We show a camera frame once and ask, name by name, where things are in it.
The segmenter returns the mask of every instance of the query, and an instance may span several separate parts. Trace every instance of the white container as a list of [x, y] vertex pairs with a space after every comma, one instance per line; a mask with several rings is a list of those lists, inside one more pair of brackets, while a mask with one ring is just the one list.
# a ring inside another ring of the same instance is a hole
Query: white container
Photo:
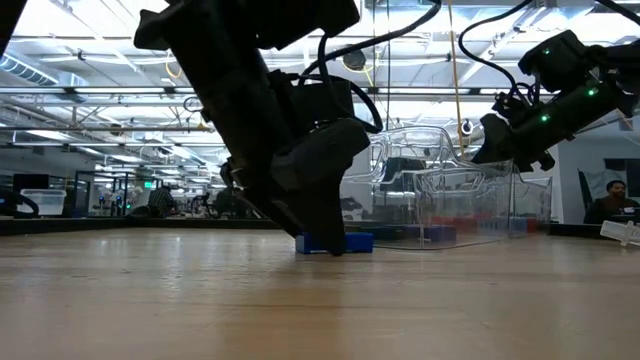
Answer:
[[640, 227], [635, 226], [633, 221], [626, 224], [605, 221], [602, 224], [600, 235], [618, 240], [622, 246], [627, 246], [627, 244], [640, 246]]
[[[24, 195], [38, 204], [40, 208], [39, 215], [52, 216], [62, 215], [64, 210], [64, 198], [67, 192], [64, 190], [44, 190], [44, 189], [22, 189], [20, 195]], [[18, 211], [30, 213], [31, 208], [28, 205], [20, 205]]]

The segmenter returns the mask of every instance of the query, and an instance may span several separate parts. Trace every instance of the black cable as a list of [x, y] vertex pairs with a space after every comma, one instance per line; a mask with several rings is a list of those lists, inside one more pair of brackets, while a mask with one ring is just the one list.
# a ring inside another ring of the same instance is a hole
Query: black cable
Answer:
[[[378, 134], [379, 132], [381, 132], [384, 129], [384, 125], [382, 124], [382, 117], [380, 116], [380, 112], [378, 111], [378, 108], [376, 108], [376, 105], [373, 103], [373, 100], [371, 100], [371, 98], [367, 95], [367, 93], [364, 90], [362, 90], [361, 87], [359, 87], [355, 83], [353, 83], [353, 82], [351, 82], [351, 81], [349, 81], [347, 79], [343, 79], [343, 78], [341, 78], [339, 76], [329, 75], [329, 78], [331, 80], [335, 80], [335, 81], [346, 81], [346, 82], [348, 82], [349, 86], [351, 87], [351, 91], [353, 91], [356, 95], [358, 95], [358, 97], [362, 100], [362, 102], [365, 104], [365, 106], [369, 109], [369, 111], [371, 112], [371, 116], [373, 117], [374, 125], [371, 125], [371, 124], [369, 124], [368, 122], [366, 122], [364, 120], [360, 120], [360, 119], [356, 118], [356, 120], [360, 121], [360, 123], [364, 127], [365, 131], [367, 131], [368, 133], [372, 133], [372, 134]], [[322, 77], [320, 75], [315, 75], [315, 74], [307, 75], [306, 79], [316, 80], [316, 81], [323, 81]]]
[[634, 23], [640, 25], [640, 17], [636, 15], [633, 11], [627, 9], [626, 7], [616, 4], [612, 0], [596, 0], [600, 4], [608, 7], [609, 9], [617, 12], [618, 14], [626, 17], [627, 19], [633, 21]]
[[384, 128], [382, 126], [382, 119], [380, 119], [380, 123], [378, 124], [376, 119], [375, 119], [375, 114], [373, 112], [373, 110], [371, 110], [371, 108], [369, 108], [369, 110], [372, 111], [372, 115], [374, 116], [374, 122], [376, 123], [376, 126], [372, 126], [371, 124], [369, 124], [368, 122], [358, 119], [355, 114], [352, 114], [350, 111], [348, 111], [347, 109], [345, 109], [344, 107], [342, 107], [342, 105], [340, 104], [340, 102], [338, 101], [338, 98], [336, 97], [336, 93], [333, 89], [333, 82], [332, 82], [332, 77], [329, 75], [329, 70], [327, 69], [327, 62], [325, 61], [325, 51], [326, 51], [326, 46], [327, 46], [327, 40], [329, 39], [329, 36], [327, 34], [324, 34], [322, 36], [322, 39], [320, 40], [320, 45], [318, 45], [318, 61], [320, 64], [320, 79], [322, 80], [322, 82], [324, 83], [325, 87], [327, 88], [327, 91], [329, 92], [330, 96], [333, 99], [334, 104], [336, 105], [336, 107], [338, 108], [338, 110], [342, 111], [342, 113], [347, 116], [347, 117], [351, 117], [354, 118], [356, 120], [358, 120], [362, 126], [365, 128], [365, 131], [368, 133], [372, 133], [372, 134], [378, 134], [379, 132], [381, 132]]
[[[399, 29], [399, 30], [396, 30], [396, 31], [392, 31], [390, 33], [378, 36], [378, 37], [371, 38], [369, 40], [360, 42], [358, 44], [351, 45], [351, 46], [348, 46], [348, 47], [345, 47], [345, 48], [330, 52], [329, 54], [326, 54], [326, 56], [324, 57], [324, 61], [334, 60], [334, 59], [339, 58], [340, 56], [344, 56], [344, 55], [347, 55], [347, 54], [352, 53], [354, 51], [358, 51], [358, 50], [362, 50], [364, 48], [375, 46], [375, 45], [381, 44], [381, 43], [383, 43], [385, 41], [393, 40], [393, 39], [395, 39], [397, 37], [406, 35], [406, 34], [412, 32], [412, 31], [414, 31], [416, 28], [418, 28], [418, 26], [423, 25], [427, 21], [433, 19], [438, 14], [438, 12], [440, 11], [440, 8], [442, 7], [442, 1], [440, 1], [440, 0], [431, 0], [431, 2], [433, 2], [434, 5], [431, 6], [429, 11], [427, 11], [423, 16], [421, 16], [418, 20], [413, 22], [411, 25], [409, 25], [407, 27], [404, 27], [402, 29]], [[298, 82], [298, 85], [299, 86], [304, 85], [305, 76], [311, 74], [319, 66], [320, 66], [320, 54], [318, 54], [318, 60], [312, 62], [311, 65], [302, 72], [302, 74], [301, 74], [302, 76], [300, 78], [300, 81]]]
[[470, 59], [473, 59], [481, 64], [487, 65], [490, 68], [493, 68], [499, 72], [501, 72], [504, 76], [507, 77], [507, 79], [509, 79], [509, 82], [511, 83], [511, 92], [516, 93], [518, 95], [518, 97], [520, 98], [520, 100], [522, 100], [523, 103], [528, 105], [527, 99], [524, 97], [524, 95], [522, 95], [522, 93], [520, 92], [520, 90], [518, 89], [518, 85], [516, 84], [516, 79], [513, 77], [513, 75], [511, 75], [511, 73], [509, 73], [507, 70], [505, 70], [504, 68], [502, 68], [500, 65], [494, 64], [491, 61], [485, 60], [479, 56], [476, 56], [474, 54], [472, 54], [471, 52], [469, 52], [469, 50], [467, 50], [467, 48], [464, 46], [464, 36], [471, 30], [477, 28], [478, 26], [481, 25], [485, 25], [491, 22], [495, 22], [495, 21], [499, 21], [502, 19], [505, 19], [515, 13], [517, 13], [518, 11], [522, 10], [523, 8], [525, 8], [527, 5], [531, 4], [533, 2], [533, 0], [524, 0], [522, 3], [520, 3], [520, 5], [514, 7], [513, 9], [498, 15], [498, 16], [494, 16], [492, 18], [489, 19], [485, 19], [482, 21], [479, 21], [475, 24], [472, 24], [471, 26], [469, 26], [468, 28], [464, 29], [464, 31], [460, 34], [460, 37], [458, 38], [458, 46], [460, 47], [460, 50], [462, 50], [462, 52], [467, 55]]
[[525, 89], [527, 89], [527, 99], [529, 100], [529, 102], [531, 104], [535, 104], [535, 90], [533, 90], [533, 86], [527, 84], [527, 83], [517, 83], [516, 84], [519, 87], [523, 87]]

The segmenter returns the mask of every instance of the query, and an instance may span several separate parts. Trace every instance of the wooden table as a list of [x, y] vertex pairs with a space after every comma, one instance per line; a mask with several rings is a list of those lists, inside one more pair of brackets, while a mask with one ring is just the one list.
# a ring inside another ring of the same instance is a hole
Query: wooden table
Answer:
[[640, 359], [640, 251], [304, 256], [278, 231], [0, 238], [0, 358]]

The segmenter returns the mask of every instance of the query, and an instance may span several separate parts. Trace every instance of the wire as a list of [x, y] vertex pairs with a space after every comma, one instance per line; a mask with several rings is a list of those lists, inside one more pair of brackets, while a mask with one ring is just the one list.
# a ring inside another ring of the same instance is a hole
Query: wire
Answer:
[[328, 39], [329, 39], [329, 35], [324, 34], [322, 36], [322, 39], [320, 39], [320, 44], [318, 45], [318, 60], [319, 60], [319, 64], [320, 64], [320, 80], [324, 83], [324, 86], [327, 88], [327, 91], [329, 92], [330, 96], [332, 97], [333, 102], [336, 105], [336, 107], [338, 108], [338, 110], [340, 110], [345, 116], [358, 120], [362, 124], [362, 126], [364, 127], [366, 132], [372, 133], [372, 134], [380, 133], [384, 129], [384, 127], [382, 125], [382, 119], [380, 118], [380, 113], [378, 112], [378, 109], [376, 109], [375, 104], [371, 101], [371, 99], [369, 99], [367, 94], [359, 86], [353, 84], [352, 82], [349, 82], [351, 84], [351, 90], [353, 90], [358, 95], [358, 97], [360, 97], [362, 99], [362, 101], [367, 105], [367, 107], [371, 111], [371, 115], [374, 118], [375, 126], [372, 126], [371, 124], [369, 124], [368, 122], [366, 122], [364, 120], [358, 119], [355, 116], [355, 114], [352, 114], [350, 111], [345, 109], [340, 104], [340, 101], [338, 101], [338, 98], [337, 98], [336, 93], [335, 93], [334, 88], [333, 88], [333, 82], [332, 82], [332, 78], [335, 78], [335, 77], [332, 77], [332, 76], [329, 75], [329, 70], [327, 69], [327, 62], [326, 62], [326, 59], [325, 59], [325, 51], [326, 51], [327, 40]]
[[167, 70], [167, 74], [168, 74], [169, 76], [171, 76], [171, 77], [172, 77], [172, 78], [174, 78], [174, 79], [177, 79], [177, 78], [179, 78], [180, 76], [182, 76], [182, 67], [180, 67], [180, 71], [178, 71], [178, 74], [177, 74], [177, 75], [176, 75], [176, 74], [174, 74], [174, 73], [171, 71], [171, 68], [169, 68], [169, 57], [170, 57], [170, 55], [169, 55], [169, 53], [167, 53], [167, 60], [166, 60], [166, 61], [165, 61], [165, 63], [164, 63], [164, 68], [165, 68], [165, 70]]
[[[361, 87], [359, 87], [358, 85], [356, 85], [355, 83], [347, 79], [343, 79], [341, 77], [332, 76], [332, 75], [329, 75], [329, 77], [332, 80], [348, 82], [349, 86], [351, 87], [351, 91], [356, 93], [356, 95], [358, 95], [358, 97], [362, 100], [365, 106], [369, 109], [369, 111], [371, 112], [371, 116], [373, 117], [374, 125], [371, 125], [364, 120], [360, 120], [356, 118], [356, 120], [362, 123], [362, 126], [365, 128], [365, 130], [373, 134], [377, 134], [380, 131], [382, 131], [383, 130], [382, 117], [380, 117], [380, 112], [378, 111], [378, 108], [376, 108], [376, 105], [373, 103], [373, 100], [371, 100], [371, 98], [367, 95], [367, 93], [364, 90], [362, 90]], [[306, 78], [309, 80], [322, 81], [322, 78], [320, 77], [320, 75], [315, 75], [315, 74], [307, 75]]]
[[[360, 42], [358, 44], [347, 46], [345, 48], [333, 51], [333, 52], [331, 52], [329, 54], [326, 54], [326, 56], [324, 57], [324, 61], [334, 60], [334, 59], [339, 58], [340, 56], [347, 55], [347, 54], [349, 54], [351, 52], [362, 50], [364, 48], [368, 48], [368, 47], [371, 47], [371, 46], [375, 46], [375, 45], [381, 44], [381, 43], [383, 43], [385, 41], [393, 40], [393, 39], [395, 39], [397, 37], [406, 35], [406, 34], [412, 32], [412, 31], [414, 31], [418, 26], [423, 25], [427, 21], [433, 19], [438, 14], [438, 12], [440, 11], [440, 8], [442, 7], [442, 2], [440, 0], [431, 0], [431, 2], [433, 2], [434, 5], [431, 6], [429, 11], [427, 11], [423, 16], [421, 16], [418, 20], [413, 22], [411, 25], [409, 25], [407, 27], [404, 27], [402, 29], [399, 29], [399, 30], [392, 31], [390, 33], [381, 35], [381, 36], [377, 36], [377, 37], [371, 38], [369, 40]], [[309, 67], [306, 68], [302, 72], [301, 77], [300, 77], [300, 81], [298, 82], [298, 86], [304, 85], [305, 76], [311, 74], [319, 66], [320, 66], [320, 56], [318, 56], [318, 60], [316, 60], [313, 63], [311, 63], [311, 65], [309, 65]]]
[[535, 104], [536, 100], [535, 100], [535, 90], [533, 89], [532, 85], [529, 85], [527, 83], [517, 83], [516, 84], [519, 87], [523, 87], [525, 89], [527, 89], [527, 99], [529, 100], [529, 102], [531, 104]]
[[633, 11], [627, 9], [626, 7], [616, 4], [611, 0], [596, 0], [600, 4], [608, 7], [609, 9], [617, 12], [618, 14], [626, 17], [627, 19], [633, 21], [634, 23], [640, 25], [640, 17], [636, 15]]
[[449, 0], [449, 39], [451, 40], [451, 60], [453, 62], [453, 85], [456, 92], [456, 115], [458, 116], [458, 144], [460, 144], [460, 157], [464, 160], [464, 146], [462, 146], [462, 111], [460, 109], [460, 83], [458, 82], [458, 61], [456, 56], [455, 33], [453, 31], [453, 0]]
[[513, 77], [513, 75], [511, 75], [510, 72], [508, 72], [507, 70], [505, 70], [504, 68], [502, 68], [500, 65], [494, 64], [491, 61], [485, 60], [479, 56], [476, 56], [474, 54], [472, 54], [469, 50], [467, 50], [467, 48], [464, 46], [464, 36], [471, 30], [477, 28], [478, 26], [481, 25], [485, 25], [491, 22], [495, 22], [495, 21], [499, 21], [502, 19], [505, 19], [515, 13], [517, 13], [518, 11], [524, 9], [526, 6], [528, 6], [529, 4], [531, 4], [533, 2], [533, 0], [524, 0], [522, 3], [520, 3], [520, 5], [514, 7], [513, 9], [498, 15], [498, 16], [494, 16], [492, 18], [489, 19], [485, 19], [482, 21], [479, 21], [475, 24], [470, 25], [468, 28], [464, 29], [464, 31], [460, 34], [460, 37], [458, 38], [458, 46], [460, 47], [460, 50], [462, 50], [462, 52], [467, 55], [467, 57], [469, 57], [470, 59], [473, 59], [481, 64], [484, 64], [492, 69], [495, 69], [499, 72], [501, 72], [504, 76], [507, 77], [507, 79], [509, 79], [509, 82], [511, 83], [511, 93], [516, 93], [518, 95], [518, 97], [520, 98], [520, 100], [522, 100], [523, 103], [525, 103], [526, 105], [529, 105], [529, 103], [527, 102], [527, 99], [525, 98], [524, 95], [522, 95], [522, 93], [520, 92], [520, 90], [518, 89], [518, 85], [516, 84], [516, 79]]

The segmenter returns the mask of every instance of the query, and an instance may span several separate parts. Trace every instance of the ventilation duct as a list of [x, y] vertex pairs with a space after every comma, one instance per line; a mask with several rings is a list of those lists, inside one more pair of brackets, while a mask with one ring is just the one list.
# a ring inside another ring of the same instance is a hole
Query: ventilation duct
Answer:
[[0, 70], [4, 70], [38, 86], [53, 86], [58, 84], [58, 80], [55, 78], [9, 54], [4, 54], [2, 58], [0, 58]]
[[[36, 69], [29, 64], [27, 58], [17, 54], [4, 54], [0, 58], [0, 70], [4, 70], [10, 74], [18, 76], [36, 86], [62, 86], [62, 87], [83, 87], [89, 86], [89, 82], [80, 76], [62, 71], [58, 72], [58, 77], [47, 75], [46, 73]], [[87, 100], [84, 95], [68, 94], [56, 95], [62, 100], [71, 100], [76, 103], [82, 103]]]

